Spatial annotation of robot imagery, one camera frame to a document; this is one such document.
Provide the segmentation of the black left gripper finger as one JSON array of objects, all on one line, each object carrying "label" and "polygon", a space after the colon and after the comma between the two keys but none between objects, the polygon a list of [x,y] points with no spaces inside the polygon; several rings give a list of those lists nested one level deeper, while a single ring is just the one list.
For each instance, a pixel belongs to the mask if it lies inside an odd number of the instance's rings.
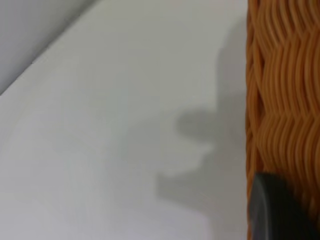
[{"label": "black left gripper finger", "polygon": [[275,174],[257,173],[249,199],[253,240],[318,240],[320,233]]}]

